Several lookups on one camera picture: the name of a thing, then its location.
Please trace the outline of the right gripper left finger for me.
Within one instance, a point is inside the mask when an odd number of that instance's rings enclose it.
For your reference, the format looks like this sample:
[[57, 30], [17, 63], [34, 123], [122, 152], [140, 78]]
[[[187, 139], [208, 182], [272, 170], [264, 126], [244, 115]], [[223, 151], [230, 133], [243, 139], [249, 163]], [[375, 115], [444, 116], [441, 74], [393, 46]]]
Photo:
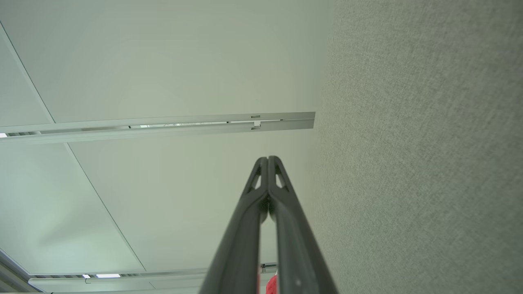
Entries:
[[268, 203], [268, 158], [259, 158], [199, 294], [259, 294], [260, 226], [267, 218]]

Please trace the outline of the grey partition edge frame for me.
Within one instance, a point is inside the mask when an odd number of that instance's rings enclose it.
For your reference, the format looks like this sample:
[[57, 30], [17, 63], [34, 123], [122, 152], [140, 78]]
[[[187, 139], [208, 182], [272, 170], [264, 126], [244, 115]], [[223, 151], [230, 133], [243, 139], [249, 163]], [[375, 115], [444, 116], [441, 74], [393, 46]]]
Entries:
[[41, 290], [29, 284], [28, 275], [0, 250], [0, 293], [38, 293]]

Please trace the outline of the grey partition post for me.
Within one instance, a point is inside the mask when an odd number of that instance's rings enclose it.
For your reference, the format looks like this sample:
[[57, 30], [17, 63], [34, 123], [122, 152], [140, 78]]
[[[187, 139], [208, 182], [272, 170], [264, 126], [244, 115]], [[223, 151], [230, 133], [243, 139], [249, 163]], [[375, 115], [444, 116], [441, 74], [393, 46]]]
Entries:
[[0, 127], [0, 133], [20, 133], [34, 131], [75, 130], [92, 128], [112, 128], [131, 125], [165, 125], [176, 123], [208, 123], [259, 120], [303, 120], [315, 119], [316, 112], [276, 112], [233, 115], [175, 116], [155, 118], [133, 118], [115, 120], [93, 120], [79, 122], [47, 123], [38, 125], [15, 125]]
[[251, 120], [232, 122], [206, 122], [162, 125], [142, 128], [95, 128], [93, 130], [36, 131], [28, 134], [7, 133], [0, 136], [0, 145], [46, 145], [54, 143], [144, 139], [156, 136], [192, 136], [208, 134], [233, 134], [262, 131], [312, 129], [314, 119]]

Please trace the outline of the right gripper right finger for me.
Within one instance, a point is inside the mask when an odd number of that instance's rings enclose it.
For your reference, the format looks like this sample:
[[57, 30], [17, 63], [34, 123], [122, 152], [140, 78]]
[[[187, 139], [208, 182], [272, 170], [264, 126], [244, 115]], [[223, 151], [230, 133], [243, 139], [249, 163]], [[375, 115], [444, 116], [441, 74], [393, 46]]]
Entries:
[[312, 229], [277, 156], [268, 158], [270, 214], [277, 229], [278, 294], [339, 294]]

